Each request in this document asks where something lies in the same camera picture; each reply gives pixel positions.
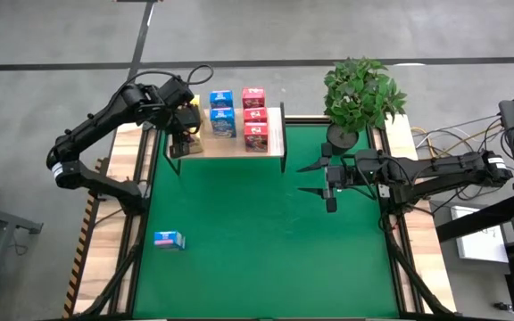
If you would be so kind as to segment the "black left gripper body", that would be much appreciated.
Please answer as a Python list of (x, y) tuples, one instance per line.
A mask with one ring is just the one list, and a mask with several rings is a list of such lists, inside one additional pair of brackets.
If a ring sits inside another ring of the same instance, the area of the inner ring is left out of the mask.
[(197, 105), (186, 104), (171, 112), (167, 133), (170, 135), (194, 135), (202, 127), (202, 116)]

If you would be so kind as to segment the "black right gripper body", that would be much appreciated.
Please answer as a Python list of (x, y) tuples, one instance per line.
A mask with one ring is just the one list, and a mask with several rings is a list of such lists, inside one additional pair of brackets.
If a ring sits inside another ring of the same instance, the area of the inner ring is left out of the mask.
[(343, 190), (353, 186), (353, 169), (343, 158), (338, 164), (332, 163), (332, 157), (325, 157), (325, 199), (334, 200), (334, 190)]

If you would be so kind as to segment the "blue Rice Krispies cereal box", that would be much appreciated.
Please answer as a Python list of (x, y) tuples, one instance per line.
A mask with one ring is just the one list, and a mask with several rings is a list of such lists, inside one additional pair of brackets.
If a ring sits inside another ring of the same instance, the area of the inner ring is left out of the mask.
[(231, 90), (211, 91), (209, 94), (209, 102), (212, 109), (233, 108), (233, 92)]
[(212, 133), (216, 137), (236, 137), (235, 110), (231, 107), (215, 108), (210, 110)]
[(186, 248), (186, 238), (179, 231), (160, 231), (153, 234), (153, 245), (160, 249), (182, 251)]

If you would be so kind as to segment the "red Froot Loops cereal box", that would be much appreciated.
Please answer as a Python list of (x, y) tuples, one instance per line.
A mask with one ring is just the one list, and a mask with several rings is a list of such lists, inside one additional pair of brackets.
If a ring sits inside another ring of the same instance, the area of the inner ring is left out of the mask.
[(266, 107), (246, 108), (243, 110), (244, 123), (267, 123), (268, 109)]
[(242, 90), (242, 105), (244, 109), (261, 108), (265, 106), (265, 90), (263, 87), (244, 87)]
[(263, 122), (247, 122), (244, 127), (245, 150), (267, 152), (269, 149), (269, 126)]

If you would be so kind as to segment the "green potted plant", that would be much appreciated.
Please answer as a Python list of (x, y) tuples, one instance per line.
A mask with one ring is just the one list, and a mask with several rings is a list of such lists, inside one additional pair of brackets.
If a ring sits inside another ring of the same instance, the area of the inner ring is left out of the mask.
[(388, 119), (405, 113), (407, 95), (380, 61), (362, 57), (336, 62), (324, 76), (327, 142), (333, 153), (351, 150), (366, 128), (383, 129)]

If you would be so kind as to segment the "black floor tape strip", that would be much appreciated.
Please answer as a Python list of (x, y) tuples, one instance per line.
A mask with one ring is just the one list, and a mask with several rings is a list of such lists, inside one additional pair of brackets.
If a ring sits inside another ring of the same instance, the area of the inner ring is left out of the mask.
[(142, 54), (145, 47), (145, 41), (147, 37), (147, 33), (149, 30), (150, 21), (153, 15), (153, 9), (155, 4), (153, 2), (148, 2), (145, 5), (145, 10), (143, 14), (143, 18), (140, 23), (140, 28), (137, 35), (137, 41), (135, 45), (135, 50), (132, 56), (132, 64), (138, 65), (141, 62)]
[[(327, 67), (336, 60), (237, 60), (207, 62), (84, 62), (84, 63), (35, 63), (0, 64), (0, 71), (47, 71), (47, 70), (130, 70), (130, 69), (185, 69), (199, 64), (215, 68), (285, 68)], [(470, 64), (514, 64), (514, 57), (470, 57), (470, 58), (388, 58), (381, 59), (384, 65), (470, 65)]]

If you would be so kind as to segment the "green table mat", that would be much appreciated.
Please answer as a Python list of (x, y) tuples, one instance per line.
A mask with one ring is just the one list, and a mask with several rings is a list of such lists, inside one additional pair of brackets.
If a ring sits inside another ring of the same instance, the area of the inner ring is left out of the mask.
[[(286, 172), (266, 159), (185, 160), (178, 176), (160, 158), (137, 281), (136, 318), (396, 317), (380, 209), (364, 192), (337, 210), (299, 187), (326, 130), (287, 129)], [(153, 245), (179, 231), (182, 251)]]

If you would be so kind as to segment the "black metal beam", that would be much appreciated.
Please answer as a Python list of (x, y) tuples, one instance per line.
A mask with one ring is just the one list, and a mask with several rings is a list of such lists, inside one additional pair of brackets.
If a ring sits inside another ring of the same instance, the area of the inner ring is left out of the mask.
[(474, 234), (488, 227), (497, 226), (514, 218), (514, 196), (494, 205), (482, 208), (467, 216), (453, 219), (438, 226), (436, 234), (440, 243)]

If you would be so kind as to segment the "white flat box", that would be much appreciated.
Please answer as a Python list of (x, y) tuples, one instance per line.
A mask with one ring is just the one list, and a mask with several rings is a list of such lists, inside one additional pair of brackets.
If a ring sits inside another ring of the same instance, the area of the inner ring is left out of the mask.
[(460, 259), (508, 263), (502, 229), (491, 226), (456, 239)]

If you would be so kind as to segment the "yellow black hazard tape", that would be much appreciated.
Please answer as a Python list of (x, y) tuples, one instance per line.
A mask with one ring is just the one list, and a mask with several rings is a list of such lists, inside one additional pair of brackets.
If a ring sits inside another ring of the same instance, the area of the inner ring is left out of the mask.
[(98, 205), (99, 201), (94, 196), (89, 195), (87, 198), (87, 204), (84, 211), (81, 228), (79, 231), (79, 238), (75, 250), (73, 265), (70, 271), (66, 299), (62, 311), (63, 319), (72, 317), (75, 314), (74, 310), (76, 306), (77, 297), (79, 294), (79, 287), (81, 284), (84, 266), (87, 258), (87, 252), (91, 240), (91, 220), (95, 218)]

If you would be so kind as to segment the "green shelf black frame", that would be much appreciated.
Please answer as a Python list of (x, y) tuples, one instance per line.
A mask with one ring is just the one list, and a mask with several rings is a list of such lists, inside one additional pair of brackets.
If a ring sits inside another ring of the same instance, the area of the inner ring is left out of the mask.
[(283, 102), (278, 107), (269, 107), (265, 112), (267, 116), (267, 130), (264, 134), (267, 137), (267, 145), (260, 146), (259, 151), (249, 151), (245, 142), (245, 110), (235, 109), (236, 136), (216, 136), (212, 132), (211, 125), (212, 110), (204, 110), (204, 121), (200, 129), (198, 143), (202, 146), (201, 152), (189, 153), (181, 157), (173, 158), (171, 148), (173, 137), (165, 139), (163, 150), (164, 158), (173, 171), (179, 176), (182, 161), (188, 160), (217, 160), (217, 159), (258, 159), (273, 158), (280, 160), (280, 171), (286, 172), (287, 161), (287, 140), (286, 140), (286, 113)]

